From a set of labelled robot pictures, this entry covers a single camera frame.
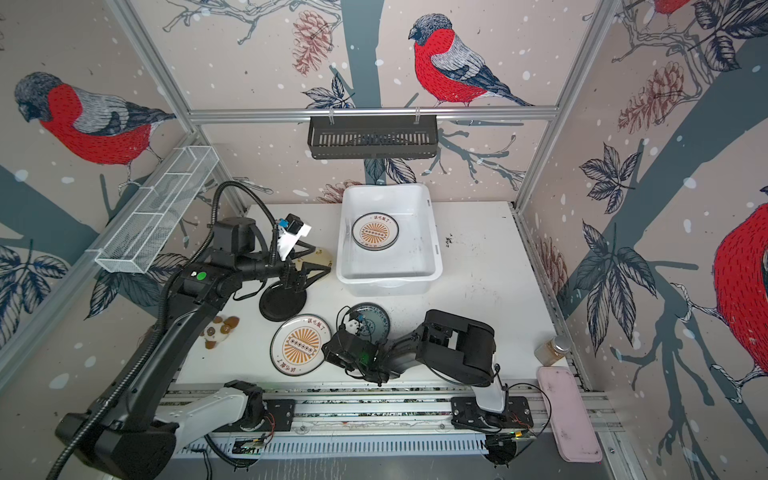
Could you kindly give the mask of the yellow round plate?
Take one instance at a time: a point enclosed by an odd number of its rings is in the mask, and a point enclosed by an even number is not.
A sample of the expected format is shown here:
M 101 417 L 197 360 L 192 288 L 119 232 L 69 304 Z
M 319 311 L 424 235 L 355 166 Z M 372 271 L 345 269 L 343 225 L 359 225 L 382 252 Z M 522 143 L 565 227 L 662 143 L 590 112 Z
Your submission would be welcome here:
M 304 263 L 322 265 L 331 267 L 333 265 L 333 255 L 326 249 L 317 248 L 312 253 L 308 253 L 294 260 L 294 264 L 300 270 Z

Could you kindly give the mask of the black round plate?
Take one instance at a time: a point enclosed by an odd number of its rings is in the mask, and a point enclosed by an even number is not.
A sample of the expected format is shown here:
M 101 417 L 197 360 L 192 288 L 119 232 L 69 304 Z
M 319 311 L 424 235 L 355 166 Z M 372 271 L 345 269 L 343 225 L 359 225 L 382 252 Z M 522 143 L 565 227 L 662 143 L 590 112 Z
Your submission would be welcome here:
M 271 322 L 284 322 L 297 316 L 307 301 L 306 291 L 294 291 L 277 282 L 265 289 L 259 300 L 261 315 Z

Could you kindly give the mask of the teal floral plate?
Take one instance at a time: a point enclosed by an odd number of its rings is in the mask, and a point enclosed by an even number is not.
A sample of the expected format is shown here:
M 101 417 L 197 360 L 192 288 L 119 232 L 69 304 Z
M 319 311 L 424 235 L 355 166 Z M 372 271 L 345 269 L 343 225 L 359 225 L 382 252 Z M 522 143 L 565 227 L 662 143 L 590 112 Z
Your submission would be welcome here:
M 349 319 L 358 320 L 361 324 L 357 337 L 376 345 L 387 341 L 391 322 L 387 312 L 378 304 L 363 302 L 352 306 L 343 321 Z

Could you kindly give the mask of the orange sunburst plate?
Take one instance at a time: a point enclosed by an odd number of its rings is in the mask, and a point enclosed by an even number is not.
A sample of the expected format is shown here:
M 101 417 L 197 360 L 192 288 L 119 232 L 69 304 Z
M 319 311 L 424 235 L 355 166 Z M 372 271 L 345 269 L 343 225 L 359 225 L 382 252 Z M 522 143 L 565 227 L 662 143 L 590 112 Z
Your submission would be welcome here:
M 293 317 L 279 327 L 271 341 L 271 362 L 283 375 L 307 375 L 324 363 L 322 347 L 331 337 L 331 329 L 321 317 L 311 314 Z
M 371 212 L 360 216 L 352 225 L 354 243 L 368 251 L 382 251 L 395 244 L 400 227 L 394 217 L 383 212 Z

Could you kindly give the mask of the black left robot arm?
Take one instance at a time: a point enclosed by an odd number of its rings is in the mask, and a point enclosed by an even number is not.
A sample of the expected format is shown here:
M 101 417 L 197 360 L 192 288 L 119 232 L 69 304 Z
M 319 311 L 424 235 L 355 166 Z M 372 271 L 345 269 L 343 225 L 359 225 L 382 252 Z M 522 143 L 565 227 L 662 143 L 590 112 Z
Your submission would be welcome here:
M 213 220 L 199 251 L 165 284 L 151 333 L 128 364 L 89 409 L 66 414 L 56 428 L 64 449 L 47 476 L 56 479 L 72 456 L 120 479 L 154 479 L 181 445 L 180 421 L 159 420 L 156 411 L 182 361 L 204 328 L 248 281 L 275 278 L 279 287 L 305 300 L 306 289 L 330 272 L 327 265 L 295 259 L 312 254 L 281 255 L 281 222 L 271 219 L 271 244 L 256 248 L 253 219 Z

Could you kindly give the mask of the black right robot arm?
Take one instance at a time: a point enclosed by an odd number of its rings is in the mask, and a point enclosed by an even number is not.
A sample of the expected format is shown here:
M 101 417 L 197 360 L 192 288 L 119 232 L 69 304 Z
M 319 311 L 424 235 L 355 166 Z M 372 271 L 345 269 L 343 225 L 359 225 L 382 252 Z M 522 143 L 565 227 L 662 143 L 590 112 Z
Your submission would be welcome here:
M 481 410 L 506 409 L 507 394 L 494 368 L 495 331 L 480 321 L 431 309 L 412 332 L 384 343 L 340 326 L 322 352 L 326 362 L 378 386 L 423 365 L 448 383 L 471 388 Z

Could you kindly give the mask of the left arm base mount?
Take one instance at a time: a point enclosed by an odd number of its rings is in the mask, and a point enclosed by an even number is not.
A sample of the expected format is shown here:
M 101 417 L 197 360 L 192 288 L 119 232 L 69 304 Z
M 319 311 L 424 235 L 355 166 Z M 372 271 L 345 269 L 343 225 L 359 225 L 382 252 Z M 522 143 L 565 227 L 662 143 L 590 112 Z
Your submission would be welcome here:
M 288 432 L 295 415 L 296 401 L 289 398 L 273 398 L 256 384 L 233 381 L 226 387 L 234 388 L 246 396 L 242 415 L 229 426 L 242 432 Z

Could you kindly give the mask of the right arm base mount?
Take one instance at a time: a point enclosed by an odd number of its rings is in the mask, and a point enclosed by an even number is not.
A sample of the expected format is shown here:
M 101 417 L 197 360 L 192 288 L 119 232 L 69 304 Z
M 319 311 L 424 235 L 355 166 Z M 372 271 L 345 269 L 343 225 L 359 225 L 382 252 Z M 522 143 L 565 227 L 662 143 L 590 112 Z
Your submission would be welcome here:
M 531 430 L 534 426 L 529 402 L 524 396 L 511 396 L 502 413 L 482 410 L 474 397 L 453 397 L 451 424 L 457 429 L 494 433 L 504 429 Z

